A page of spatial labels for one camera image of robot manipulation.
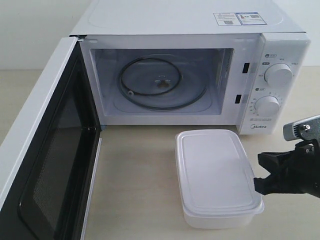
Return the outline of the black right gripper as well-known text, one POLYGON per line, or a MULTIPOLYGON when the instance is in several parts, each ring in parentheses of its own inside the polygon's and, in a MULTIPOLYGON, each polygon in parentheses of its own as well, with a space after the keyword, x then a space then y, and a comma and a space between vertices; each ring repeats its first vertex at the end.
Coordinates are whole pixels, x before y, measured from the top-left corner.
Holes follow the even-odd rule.
POLYGON ((295 150, 262 152, 257 158, 269 176, 253 179, 256 192, 262 195, 305 193, 320 197, 320 145, 316 139, 297 143, 295 150), (293 160, 295 172, 290 168, 293 160))

